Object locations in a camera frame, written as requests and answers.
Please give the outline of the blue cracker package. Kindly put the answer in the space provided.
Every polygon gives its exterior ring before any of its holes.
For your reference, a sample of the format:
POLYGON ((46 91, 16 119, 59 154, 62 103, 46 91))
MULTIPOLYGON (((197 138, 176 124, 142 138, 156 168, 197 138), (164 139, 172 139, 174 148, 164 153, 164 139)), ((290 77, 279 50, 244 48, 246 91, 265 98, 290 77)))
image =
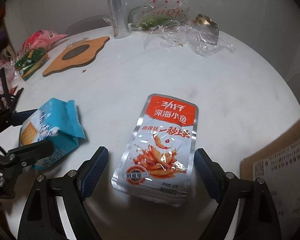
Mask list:
POLYGON ((23 122, 19 133, 20 146, 42 140, 53 143, 53 152, 33 164, 35 170, 52 167, 78 148, 81 139, 86 139, 86 136, 79 122, 75 101, 65 102, 56 98, 51 98, 28 117, 23 122))

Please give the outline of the red silver fish snack pouch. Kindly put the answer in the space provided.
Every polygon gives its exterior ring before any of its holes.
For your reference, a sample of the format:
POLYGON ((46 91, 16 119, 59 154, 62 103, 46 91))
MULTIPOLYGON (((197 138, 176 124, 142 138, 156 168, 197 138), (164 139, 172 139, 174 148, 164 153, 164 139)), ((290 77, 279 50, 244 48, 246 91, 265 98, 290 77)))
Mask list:
POLYGON ((180 207, 193 170, 198 107, 151 94, 114 171, 114 189, 147 201, 180 207))

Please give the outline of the green snack bag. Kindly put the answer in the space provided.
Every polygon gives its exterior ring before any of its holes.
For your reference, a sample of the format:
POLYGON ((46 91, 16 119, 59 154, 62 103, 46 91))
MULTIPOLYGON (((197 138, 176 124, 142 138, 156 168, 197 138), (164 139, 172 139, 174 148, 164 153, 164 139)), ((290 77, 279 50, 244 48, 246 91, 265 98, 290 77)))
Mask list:
POLYGON ((19 73, 20 77, 26 81, 41 68, 48 59, 48 53, 45 48, 31 49, 15 63, 15 70, 19 73))

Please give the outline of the cardboard box with label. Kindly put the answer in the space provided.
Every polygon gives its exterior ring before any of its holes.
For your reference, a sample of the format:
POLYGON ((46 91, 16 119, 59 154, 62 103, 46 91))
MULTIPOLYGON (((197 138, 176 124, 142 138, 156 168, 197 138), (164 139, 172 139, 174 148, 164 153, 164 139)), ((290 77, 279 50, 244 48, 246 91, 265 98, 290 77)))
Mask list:
POLYGON ((243 159, 242 179, 265 180, 282 239, 300 239, 300 119, 273 142, 243 159))

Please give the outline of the pink snack bag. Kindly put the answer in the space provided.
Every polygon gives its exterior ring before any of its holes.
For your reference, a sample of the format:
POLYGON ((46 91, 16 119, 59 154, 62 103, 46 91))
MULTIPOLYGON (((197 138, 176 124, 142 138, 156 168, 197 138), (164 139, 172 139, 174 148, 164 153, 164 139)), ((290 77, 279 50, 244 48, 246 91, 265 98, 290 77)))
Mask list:
POLYGON ((21 50, 26 52, 36 48, 47 48, 49 45, 67 36, 67 34, 58 34, 51 30, 39 30, 24 41, 21 50))

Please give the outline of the orange cork coaster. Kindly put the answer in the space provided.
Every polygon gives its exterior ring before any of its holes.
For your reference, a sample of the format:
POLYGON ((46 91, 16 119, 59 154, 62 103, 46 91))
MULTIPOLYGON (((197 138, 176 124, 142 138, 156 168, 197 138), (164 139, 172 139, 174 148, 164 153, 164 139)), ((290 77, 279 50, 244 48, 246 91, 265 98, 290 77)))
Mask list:
POLYGON ((43 71, 43 77, 70 68, 87 66, 95 60, 98 52, 109 40, 109 36, 103 36, 95 39, 83 39, 67 46, 43 71))

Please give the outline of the grey chair left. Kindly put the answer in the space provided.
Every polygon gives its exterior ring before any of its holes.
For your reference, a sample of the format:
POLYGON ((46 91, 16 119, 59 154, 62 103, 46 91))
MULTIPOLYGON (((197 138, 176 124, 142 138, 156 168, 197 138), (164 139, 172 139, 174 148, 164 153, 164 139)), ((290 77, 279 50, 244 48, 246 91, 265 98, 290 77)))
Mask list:
POLYGON ((104 15, 97 15, 97 16, 85 18, 83 20, 80 20, 72 24, 66 30, 65 33, 71 36, 86 31, 94 30, 97 28, 107 27, 110 25, 110 23, 107 21, 108 19, 109 19, 108 16, 104 16, 104 15))

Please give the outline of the crumpled clear plastic wrap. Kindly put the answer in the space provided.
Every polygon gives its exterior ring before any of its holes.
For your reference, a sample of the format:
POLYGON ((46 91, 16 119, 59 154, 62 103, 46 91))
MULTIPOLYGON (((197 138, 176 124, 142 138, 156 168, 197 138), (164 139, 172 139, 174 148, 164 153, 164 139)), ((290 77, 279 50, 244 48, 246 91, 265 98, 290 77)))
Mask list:
POLYGON ((143 46, 147 48, 154 40, 160 39, 163 47, 188 46, 197 55, 207 57, 223 49, 230 53, 235 51, 233 44, 218 37, 216 45, 206 43, 199 31, 194 29, 192 23, 182 24, 178 21, 167 22, 164 25, 151 29, 143 46))

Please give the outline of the grey chair behind vase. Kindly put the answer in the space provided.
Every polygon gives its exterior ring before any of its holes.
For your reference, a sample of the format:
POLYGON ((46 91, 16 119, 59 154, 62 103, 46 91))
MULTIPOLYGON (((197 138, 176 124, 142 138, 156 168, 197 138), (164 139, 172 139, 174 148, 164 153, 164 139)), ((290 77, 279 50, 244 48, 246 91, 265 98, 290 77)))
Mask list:
POLYGON ((128 14, 128 23, 131 25, 138 24, 143 16, 142 6, 134 7, 128 14))

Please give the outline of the tall clear glass vase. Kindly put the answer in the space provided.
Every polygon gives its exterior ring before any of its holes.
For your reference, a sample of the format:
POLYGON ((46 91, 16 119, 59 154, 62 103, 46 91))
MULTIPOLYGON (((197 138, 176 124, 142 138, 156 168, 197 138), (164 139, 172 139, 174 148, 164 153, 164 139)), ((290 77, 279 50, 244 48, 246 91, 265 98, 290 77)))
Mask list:
POLYGON ((126 11, 126 0, 107 0, 110 23, 114 38, 125 38, 130 35, 126 11))

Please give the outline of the clear polka dot wrapper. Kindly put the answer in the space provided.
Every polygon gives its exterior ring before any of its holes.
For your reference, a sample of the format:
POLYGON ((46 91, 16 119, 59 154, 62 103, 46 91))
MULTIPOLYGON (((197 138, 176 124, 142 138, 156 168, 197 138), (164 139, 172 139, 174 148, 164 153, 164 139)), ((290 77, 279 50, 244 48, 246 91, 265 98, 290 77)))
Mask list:
POLYGON ((132 30, 147 31, 171 21, 184 23, 189 19, 189 2, 190 0, 148 0, 141 5, 141 21, 130 24, 130 27, 132 30))

